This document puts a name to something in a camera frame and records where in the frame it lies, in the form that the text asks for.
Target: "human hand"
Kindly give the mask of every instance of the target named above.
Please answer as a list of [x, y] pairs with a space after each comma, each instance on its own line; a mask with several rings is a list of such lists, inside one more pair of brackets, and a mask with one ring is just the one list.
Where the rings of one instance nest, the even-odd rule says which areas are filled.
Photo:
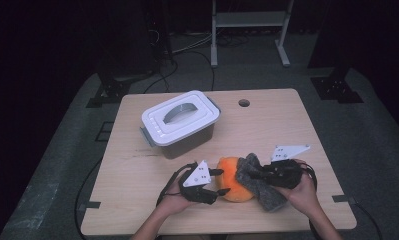
[[[305, 164], [305, 161], [295, 159], [299, 164]], [[311, 177], [304, 172], [301, 177], [301, 182], [294, 189], [287, 189], [281, 187], [274, 187], [278, 190], [298, 211], [310, 216], [315, 211], [321, 210], [321, 205], [318, 201], [314, 183]]]
[[176, 213], [180, 213], [184, 211], [187, 207], [197, 204], [197, 202], [191, 202], [184, 198], [180, 194], [180, 187], [178, 181], [180, 178], [177, 178], [168, 188], [164, 198], [159, 203], [157, 208], [162, 209], [165, 214], [173, 215]]

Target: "container handle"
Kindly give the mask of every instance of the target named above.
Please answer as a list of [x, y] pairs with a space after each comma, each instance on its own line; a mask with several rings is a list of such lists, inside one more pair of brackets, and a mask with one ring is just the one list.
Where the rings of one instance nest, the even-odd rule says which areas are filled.
[[198, 108], [193, 103], [182, 103], [169, 111], [164, 117], [164, 123], [168, 124], [173, 122], [173, 119], [181, 113], [193, 112]]

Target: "white container lid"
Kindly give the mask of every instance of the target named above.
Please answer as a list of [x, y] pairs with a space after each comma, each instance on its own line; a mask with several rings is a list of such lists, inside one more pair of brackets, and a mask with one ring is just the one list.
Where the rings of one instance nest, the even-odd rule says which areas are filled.
[[142, 121], [158, 146], [168, 146], [214, 124], [220, 110], [200, 91], [190, 91], [143, 112]]

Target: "wooden table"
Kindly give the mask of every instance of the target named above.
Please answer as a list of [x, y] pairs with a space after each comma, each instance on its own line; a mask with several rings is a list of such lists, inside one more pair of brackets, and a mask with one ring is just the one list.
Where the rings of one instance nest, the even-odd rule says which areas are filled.
[[[318, 198], [338, 229], [352, 229], [356, 219], [343, 195], [320, 140], [298, 93], [293, 89], [205, 92], [221, 108], [213, 138], [172, 160], [151, 148], [139, 128], [148, 108], [181, 93], [127, 95], [121, 102], [102, 165], [90, 198], [99, 208], [88, 208], [81, 226], [85, 235], [133, 234], [155, 207], [157, 197], [173, 172], [193, 161], [215, 168], [220, 157], [246, 157], [254, 152], [269, 164], [276, 145], [309, 144], [297, 156], [316, 171]], [[239, 100], [247, 99], [249, 107]], [[215, 189], [214, 182], [207, 185]], [[309, 229], [308, 219], [287, 204], [265, 212], [256, 199], [232, 203], [219, 198], [213, 205], [198, 204], [171, 216], [160, 234], [257, 233]]]

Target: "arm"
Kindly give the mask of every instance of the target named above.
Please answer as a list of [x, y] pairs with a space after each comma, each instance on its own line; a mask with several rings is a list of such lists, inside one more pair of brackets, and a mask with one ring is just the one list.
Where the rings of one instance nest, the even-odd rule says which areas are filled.
[[187, 207], [196, 204], [179, 195], [178, 179], [170, 186], [161, 203], [153, 210], [150, 216], [131, 237], [131, 240], [153, 240], [165, 220], [176, 213], [182, 212]]
[[275, 187], [298, 211], [305, 214], [323, 239], [342, 239], [318, 201], [312, 179], [302, 174], [301, 182], [294, 189]]

